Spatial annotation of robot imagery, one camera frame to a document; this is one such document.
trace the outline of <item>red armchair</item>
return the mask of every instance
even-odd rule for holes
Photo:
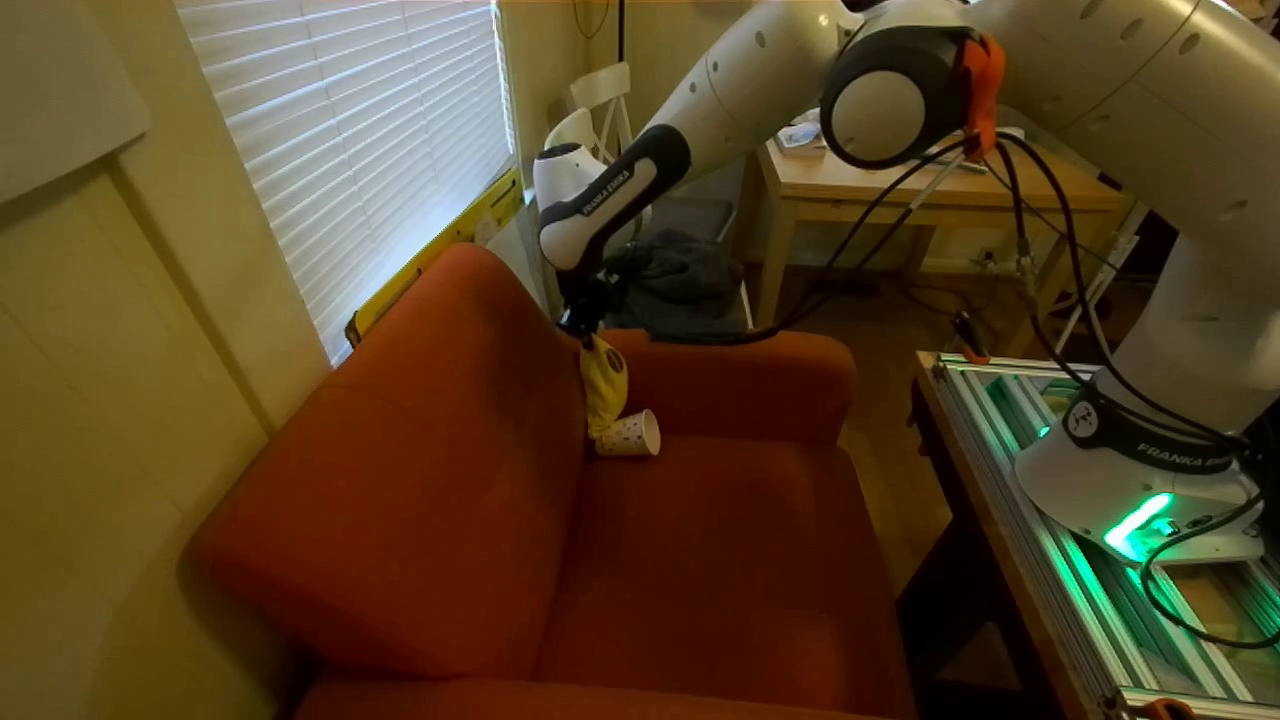
[[[299,717],[912,717],[847,352],[608,342],[655,460],[587,451],[576,346],[452,250],[246,471],[195,562],[324,662]]]

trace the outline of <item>window blinds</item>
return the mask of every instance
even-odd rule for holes
[[[333,359],[511,160],[491,0],[177,0]]]

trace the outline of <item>couch armrest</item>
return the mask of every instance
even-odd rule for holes
[[[835,445],[854,352],[818,331],[757,346],[655,346],[649,331],[603,331],[633,363],[629,413],[651,410],[663,431],[778,437]]]
[[[521,680],[324,680],[296,720],[857,720],[847,713]]]

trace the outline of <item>wooden table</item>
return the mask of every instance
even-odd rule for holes
[[[918,356],[912,426],[954,510],[954,524],[898,604],[918,687],[926,698],[954,687],[949,662],[984,624],[995,624],[1024,686],[1024,691],[981,698],[995,698],[1006,717],[1095,720],[1153,698],[1181,698],[1197,704],[1197,717],[1280,717],[1280,651],[1225,651],[1165,624],[1143,599],[1137,568],[1045,519],[1017,492],[1012,457],[1055,416],[1042,413],[1020,426],[1008,421],[1017,416],[1008,410],[1042,406],[1030,401],[1030,387],[1042,397],[1053,384],[1059,387],[1066,373],[1045,359]],[[1158,568],[1158,587],[1191,624],[1229,638],[1255,638],[1243,622],[1280,599],[1274,562]],[[1255,597],[1261,604],[1229,610],[1220,597]],[[949,702],[946,717],[1002,717],[956,710],[963,691]]]
[[[1055,197],[1048,181],[1042,181],[1037,166],[1024,160],[1020,153],[1012,158],[1017,158],[1030,205],[1045,211],[1055,207]],[[1077,207],[1080,245],[1105,257],[1131,200],[1102,183],[1095,175],[1089,175],[1080,166],[1055,153],[1045,153],[1045,158]],[[874,211],[874,224],[891,224],[902,207],[909,207],[937,181],[937,172],[946,172],[946,166],[926,170],[902,192],[891,192],[889,205]],[[786,158],[774,140],[757,153],[757,172],[750,172],[750,192],[745,192],[745,207],[757,211],[750,217],[750,234],[763,234],[757,325],[778,320],[795,229],[854,224],[898,175],[902,170],[864,172],[845,166],[834,153]],[[934,229],[934,237],[949,229],[1012,229],[1008,207],[1012,207],[1008,188],[1002,181],[977,170],[960,170],[934,188],[929,205],[918,207],[909,224],[926,224]],[[1067,289],[1067,263],[1059,253],[1066,245],[1055,234],[1048,234],[1037,222],[1030,222],[1030,234],[1033,234],[1033,245],[1042,250],[1037,257],[1045,259],[1042,297],[1053,299],[1059,289]]]

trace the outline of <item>green light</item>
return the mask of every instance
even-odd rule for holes
[[[1170,492],[1143,500],[1137,512],[1127,512],[1111,533],[1110,544],[1125,557],[1131,557],[1127,538],[1139,533],[1153,515],[1161,515],[1173,506]]]

